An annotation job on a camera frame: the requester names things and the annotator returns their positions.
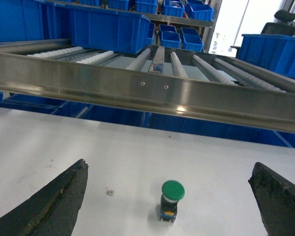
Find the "metal shelving rack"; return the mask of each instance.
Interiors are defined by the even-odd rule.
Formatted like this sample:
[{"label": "metal shelving rack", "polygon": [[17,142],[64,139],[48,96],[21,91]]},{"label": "metal shelving rack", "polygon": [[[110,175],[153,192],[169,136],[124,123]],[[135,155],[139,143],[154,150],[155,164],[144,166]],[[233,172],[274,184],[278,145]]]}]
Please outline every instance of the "metal shelving rack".
[{"label": "metal shelving rack", "polygon": [[[70,40],[61,39],[1,44],[0,90],[295,133],[295,80],[235,58],[151,45],[145,58],[152,60],[149,73],[105,67],[105,61],[100,65],[70,62],[89,50],[61,58],[26,56],[67,47]],[[193,57],[197,55],[224,70],[216,60],[221,59],[286,92],[223,84],[201,65],[198,68],[211,82],[163,75],[162,64],[171,63],[172,52],[182,65],[197,66]]]},{"label": "metal shelving rack", "polygon": [[[46,0],[46,1],[50,1],[50,2],[57,2],[59,4],[68,4],[68,5],[79,5],[76,3],[63,3],[61,1],[56,1],[56,0]],[[215,29],[215,24],[216,24],[216,20],[218,18],[218,14],[220,11],[220,7],[222,4],[222,0],[214,0],[213,1],[213,9],[214,9],[214,16],[213,16],[213,20],[212,21],[201,21],[201,20],[195,20],[195,19],[191,19],[188,17],[188,15],[185,13],[186,18],[183,17],[175,17],[175,16],[167,16],[167,15],[162,15],[162,14],[151,14],[151,13],[144,13],[144,12],[135,12],[135,11],[131,11],[132,13],[137,13],[137,14],[142,14],[147,16],[152,22],[159,22],[159,23],[173,23],[176,25],[179,25],[181,27],[197,27],[197,28],[203,28],[202,30],[202,41],[204,43],[204,52],[207,52],[209,49],[209,46],[211,44],[211,40],[212,40],[212,36],[213,36],[213,32]],[[101,7],[105,7],[107,9],[109,9],[106,4],[104,3],[103,6],[98,7],[98,6],[89,6],[88,7],[93,7],[93,8],[101,8]]]}]

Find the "blue bin stack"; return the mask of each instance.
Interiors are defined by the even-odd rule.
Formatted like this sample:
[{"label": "blue bin stack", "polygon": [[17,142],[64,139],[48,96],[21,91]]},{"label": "blue bin stack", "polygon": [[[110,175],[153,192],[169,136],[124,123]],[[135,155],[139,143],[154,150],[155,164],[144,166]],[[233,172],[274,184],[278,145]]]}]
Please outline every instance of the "blue bin stack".
[{"label": "blue bin stack", "polygon": [[182,48],[190,51],[201,52],[203,42],[196,29],[181,28]]},{"label": "blue bin stack", "polygon": [[0,0],[0,42],[71,37],[74,46],[136,54],[147,45],[149,24],[146,16],[131,12],[44,0]]},{"label": "blue bin stack", "polygon": [[185,7],[180,1],[164,0],[163,2],[163,14],[167,16],[182,17]]},{"label": "blue bin stack", "polygon": [[136,11],[145,13],[156,13],[157,0],[136,0]]},{"label": "blue bin stack", "polygon": [[15,94],[3,100],[2,93],[0,95],[0,107],[65,117],[79,117],[90,106],[86,103],[23,94]]},{"label": "blue bin stack", "polygon": [[161,46],[180,48],[181,39],[175,26],[159,25],[159,38]]},{"label": "blue bin stack", "polygon": [[239,59],[295,79],[295,37],[243,34]]},{"label": "blue bin stack", "polygon": [[186,13],[190,18],[211,21],[213,19],[213,8],[208,4],[203,4],[200,0],[186,0],[185,2]]},{"label": "blue bin stack", "polygon": [[147,127],[187,134],[292,147],[291,144],[275,131],[213,121],[152,114]]},{"label": "blue bin stack", "polygon": [[0,0],[0,42],[69,37],[69,12],[63,4]]},{"label": "blue bin stack", "polygon": [[125,110],[105,106],[90,106],[85,113],[80,116],[81,119],[90,119],[114,124],[124,124],[137,127],[143,127],[146,119],[146,112]]}]

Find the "green push button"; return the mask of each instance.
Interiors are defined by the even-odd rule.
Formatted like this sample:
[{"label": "green push button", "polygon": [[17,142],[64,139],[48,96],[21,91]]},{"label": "green push button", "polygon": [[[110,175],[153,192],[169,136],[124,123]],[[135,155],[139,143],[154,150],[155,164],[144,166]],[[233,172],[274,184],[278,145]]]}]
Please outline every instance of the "green push button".
[{"label": "green push button", "polygon": [[175,180],[166,181],[162,186],[163,195],[172,201],[179,201],[185,196],[185,189]]}]

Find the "white tabletop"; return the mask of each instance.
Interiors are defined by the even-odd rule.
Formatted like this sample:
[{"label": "white tabletop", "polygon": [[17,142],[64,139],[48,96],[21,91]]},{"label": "white tabletop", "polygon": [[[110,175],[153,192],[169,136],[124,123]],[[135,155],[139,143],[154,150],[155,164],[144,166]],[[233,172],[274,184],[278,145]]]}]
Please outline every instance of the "white tabletop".
[{"label": "white tabletop", "polygon": [[[0,108],[0,217],[80,158],[74,236],[266,236],[247,182],[255,162],[295,184],[293,148]],[[185,187],[173,224],[157,220],[169,179]]]}]

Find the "stainless steel rail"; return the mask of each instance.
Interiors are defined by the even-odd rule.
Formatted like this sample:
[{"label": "stainless steel rail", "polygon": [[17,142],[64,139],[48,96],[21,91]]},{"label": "stainless steel rail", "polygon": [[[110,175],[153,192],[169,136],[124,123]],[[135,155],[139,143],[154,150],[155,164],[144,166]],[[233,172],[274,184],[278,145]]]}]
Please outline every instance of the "stainless steel rail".
[{"label": "stainless steel rail", "polygon": [[[160,48],[148,47],[150,57],[157,56]],[[165,48],[164,61],[170,62],[173,51],[183,65],[191,65],[196,54]],[[197,55],[213,66],[215,58],[237,64],[263,79],[264,71],[253,65]],[[0,53],[0,90],[295,133],[295,82],[272,72],[271,76],[279,88],[292,92]]]}]

